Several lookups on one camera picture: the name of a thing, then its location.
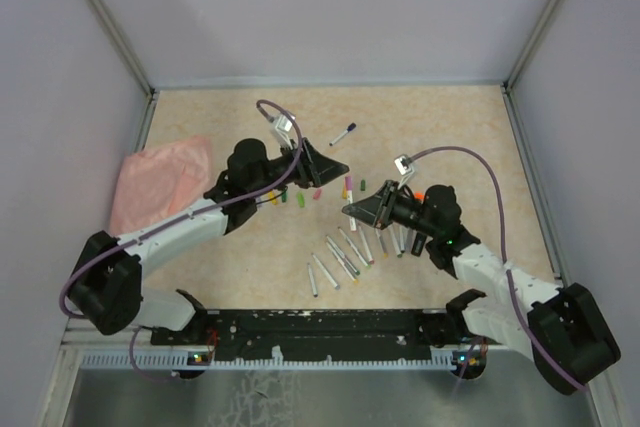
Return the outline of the light green capped marker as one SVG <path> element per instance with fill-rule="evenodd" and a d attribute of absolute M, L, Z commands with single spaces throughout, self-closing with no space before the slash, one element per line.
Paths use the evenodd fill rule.
<path fill-rule="evenodd" d="M 359 259 L 359 261 L 363 264 L 363 266 L 366 269 L 369 269 L 371 267 L 371 265 L 369 264 L 369 262 L 367 261 L 367 259 L 364 257 L 364 255 L 361 253 L 360 249 L 357 247 L 357 245 L 355 244 L 355 242 L 351 239 L 351 237 L 341 228 L 338 227 L 338 231 L 341 234 L 341 236 L 343 237 L 343 239 L 345 240 L 345 242 L 349 245 L 349 247 L 353 250 L 353 252 L 355 253 L 356 257 Z"/>

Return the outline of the black capped white marker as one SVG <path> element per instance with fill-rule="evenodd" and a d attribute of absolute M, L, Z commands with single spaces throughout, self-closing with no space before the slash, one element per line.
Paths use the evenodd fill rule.
<path fill-rule="evenodd" d="M 400 250 L 402 253 L 405 253 L 407 250 L 407 235 L 408 235 L 408 230 L 406 228 L 402 228 L 400 229 L 401 233 L 400 233 Z"/>

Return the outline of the dark green capped marker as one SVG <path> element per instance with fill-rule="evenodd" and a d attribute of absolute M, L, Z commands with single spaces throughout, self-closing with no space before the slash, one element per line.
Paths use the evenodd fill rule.
<path fill-rule="evenodd" d="M 396 255 L 396 257 L 401 258 L 403 256 L 403 252 L 402 252 L 402 250 L 400 248 L 400 244 L 399 244 L 399 241 L 398 241 L 397 234 L 395 232 L 395 228 L 392 225 L 392 226 L 389 227 L 388 230 L 390 232 L 390 237 L 391 237 L 393 249 L 395 251 L 395 255 Z"/>

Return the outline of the pink capped marker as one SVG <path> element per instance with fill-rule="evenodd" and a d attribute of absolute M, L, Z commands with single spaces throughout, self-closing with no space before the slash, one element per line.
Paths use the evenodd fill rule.
<path fill-rule="evenodd" d="M 363 248 L 364 248 L 364 253 L 365 253 L 365 258 L 367 259 L 367 263 L 369 265 L 373 265 L 375 263 L 375 259 L 374 259 L 373 255 L 372 255 L 372 252 L 371 252 L 371 249 L 370 249 L 370 246 L 369 246 L 369 242 L 367 240 L 364 228 L 359 222 L 357 223 L 357 226 L 358 226 L 358 234 L 359 234 L 360 240 L 361 240 Z"/>

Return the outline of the yellow capped white marker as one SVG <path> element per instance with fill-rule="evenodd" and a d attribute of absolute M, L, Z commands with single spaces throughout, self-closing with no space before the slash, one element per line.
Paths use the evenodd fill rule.
<path fill-rule="evenodd" d="M 326 242 L 326 246 L 329 249 L 329 251 L 332 253 L 332 255 L 334 256 L 336 261 L 339 263 L 339 265 L 342 267 L 342 269 L 345 271 L 345 273 L 349 277 L 349 279 L 354 284 L 357 284 L 358 283 L 358 279 L 356 278 L 356 276 L 354 275 L 352 270 L 347 266 L 345 261 L 340 257 L 340 255 L 337 253 L 337 251 L 334 249 L 334 247 L 328 242 Z"/>

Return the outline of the orange highlighter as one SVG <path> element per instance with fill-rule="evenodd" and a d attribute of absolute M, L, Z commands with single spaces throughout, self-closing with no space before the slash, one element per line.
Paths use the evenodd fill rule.
<path fill-rule="evenodd" d="M 414 236 L 413 244 L 411 247 L 411 254 L 415 257 L 420 257 L 422 251 L 424 250 L 424 246 L 426 243 L 427 237 L 420 232 L 417 232 Z"/>

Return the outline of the grey blue capped marker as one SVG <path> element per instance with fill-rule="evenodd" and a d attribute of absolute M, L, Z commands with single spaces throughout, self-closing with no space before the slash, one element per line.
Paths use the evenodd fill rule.
<path fill-rule="evenodd" d="M 340 284 L 338 283 L 336 278 L 332 275 L 332 273 L 329 271 L 329 269 L 325 266 L 325 264 L 321 261 L 321 259 L 315 253 L 311 253 L 311 256 L 314 262 L 316 263 L 316 265 L 318 266 L 318 268 L 321 270 L 323 275 L 327 278 L 327 280 L 331 284 L 332 288 L 334 290 L 339 290 Z"/>

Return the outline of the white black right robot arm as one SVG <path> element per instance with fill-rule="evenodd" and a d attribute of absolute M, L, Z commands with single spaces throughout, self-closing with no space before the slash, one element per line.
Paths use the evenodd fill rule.
<path fill-rule="evenodd" d="M 556 391 L 570 395 L 621 359 L 621 350 L 594 296 L 584 286 L 562 287 L 494 254 L 461 222 L 451 186 L 434 185 L 423 199 L 387 181 L 343 213 L 380 230 L 415 234 L 413 255 L 431 262 L 470 290 L 447 305 L 448 334 L 461 343 L 485 337 L 532 361 Z"/>

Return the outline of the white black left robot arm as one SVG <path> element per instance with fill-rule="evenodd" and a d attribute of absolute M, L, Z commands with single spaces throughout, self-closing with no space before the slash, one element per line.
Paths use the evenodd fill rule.
<path fill-rule="evenodd" d="M 64 301 L 105 336 L 139 326 L 166 329 L 189 344 L 201 341 L 208 331 L 203 306 L 183 290 L 154 291 L 143 281 L 184 251 L 243 226 L 257 213 L 262 195 L 290 184 L 323 187 L 349 171 L 308 140 L 280 152 L 270 159 L 262 141 L 244 139 L 214 187 L 185 210 L 129 234 L 93 234 L 63 289 Z"/>

